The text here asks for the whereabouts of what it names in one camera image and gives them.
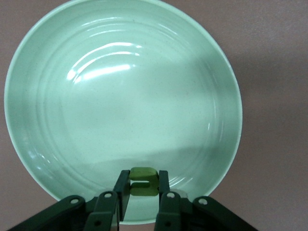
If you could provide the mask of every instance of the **glossy ceramic surface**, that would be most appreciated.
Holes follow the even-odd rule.
[[[42,18],[13,57],[5,115],[21,161],[56,199],[89,200],[132,167],[168,170],[190,199],[210,194],[242,128],[225,55],[157,0],[76,0]],[[157,211],[158,197],[132,197],[125,223]]]

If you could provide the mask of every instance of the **brown surface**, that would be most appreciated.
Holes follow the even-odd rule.
[[[30,27],[65,0],[0,1],[0,230],[55,201],[30,177],[4,119],[4,82]],[[167,0],[214,37],[238,79],[244,108],[235,161],[212,197],[260,230],[308,227],[308,2]],[[153,225],[121,227],[152,231]]]

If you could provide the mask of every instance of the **round dish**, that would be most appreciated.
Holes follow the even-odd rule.
[[[92,199],[123,169],[169,172],[189,199],[210,194],[238,148],[232,68],[192,18],[157,0],[74,0],[19,45],[5,85],[13,145],[56,199]],[[132,196],[126,224],[153,222],[158,197]]]

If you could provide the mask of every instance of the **light green plate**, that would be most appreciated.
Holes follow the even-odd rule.
[[[87,200],[120,171],[169,171],[190,199],[227,173],[242,128],[226,56],[193,19],[157,0],[75,0],[43,17],[10,65],[5,115],[32,177],[56,199]],[[132,197],[149,223],[158,197]]]

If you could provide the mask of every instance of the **green block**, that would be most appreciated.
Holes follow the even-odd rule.
[[[133,196],[156,196],[158,195],[159,176],[151,167],[133,167],[129,178],[132,181],[130,194]]]

